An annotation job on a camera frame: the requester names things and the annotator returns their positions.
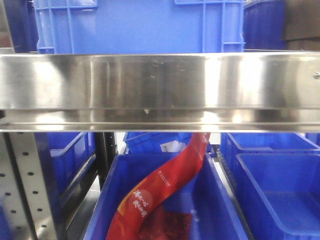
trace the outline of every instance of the blue storage box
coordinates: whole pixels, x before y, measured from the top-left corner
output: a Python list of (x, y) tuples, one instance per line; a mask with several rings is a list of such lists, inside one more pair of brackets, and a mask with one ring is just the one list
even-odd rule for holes
[(237, 154), (313, 154), (320, 153), (320, 147), (298, 133), (222, 133), (220, 151), (232, 179), (237, 174)]
[[(84, 240), (105, 240), (121, 200), (143, 178), (177, 153), (118, 155), (112, 164)], [(189, 184), (163, 203), (168, 211), (193, 214), (190, 240), (247, 240), (245, 231), (212, 159)]]
[(42, 54), (242, 52), (243, 0), (34, 0)]
[(12, 240), (11, 231), (0, 204), (0, 240)]
[(320, 155), (237, 159), (237, 197), (255, 240), (320, 240)]
[(246, 49), (286, 49), (283, 41), (285, 0), (253, 0), (244, 7)]
[(189, 144), (192, 135), (192, 132), (128, 131), (123, 141), (132, 154), (180, 152)]
[(320, 146), (320, 133), (306, 133), (305, 137)]
[(58, 190), (62, 194), (95, 151), (92, 132), (48, 132)]

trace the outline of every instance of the screw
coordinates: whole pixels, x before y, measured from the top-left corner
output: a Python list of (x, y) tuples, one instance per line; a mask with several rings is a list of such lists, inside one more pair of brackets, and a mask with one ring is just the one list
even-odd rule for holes
[(316, 72), (313, 74), (313, 78), (314, 78), (314, 79), (320, 79), (320, 72), (316, 71)]

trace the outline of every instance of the white label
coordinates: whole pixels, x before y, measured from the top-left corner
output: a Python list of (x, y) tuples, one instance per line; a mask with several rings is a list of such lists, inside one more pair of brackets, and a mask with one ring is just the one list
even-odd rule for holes
[(182, 151), (187, 145), (184, 142), (177, 140), (169, 141), (160, 145), (163, 153), (175, 153)]

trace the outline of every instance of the black metal post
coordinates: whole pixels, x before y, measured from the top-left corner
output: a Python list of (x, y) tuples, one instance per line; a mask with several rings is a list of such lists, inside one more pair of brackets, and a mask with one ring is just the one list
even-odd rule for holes
[(99, 176), (100, 188), (102, 189), (111, 164), (117, 154), (114, 132), (95, 132), (95, 156)]

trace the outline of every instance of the shelving rack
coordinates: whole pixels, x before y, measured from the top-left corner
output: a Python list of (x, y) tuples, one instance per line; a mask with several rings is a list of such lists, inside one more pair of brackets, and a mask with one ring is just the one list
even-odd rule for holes
[[(0, 22), (4, 3), (14, 11), (17, 2), (0, 1)], [(2, 36), (8, 30), (2, 25)], [(23, 52), (16, 41), (0, 47), (0, 185), (15, 240), (68, 238), (95, 177), (101, 186), (106, 179), (112, 131), (320, 132), (318, 52), (36, 55), (10, 54)], [(45, 131), (96, 132), (95, 156), (62, 196)]]

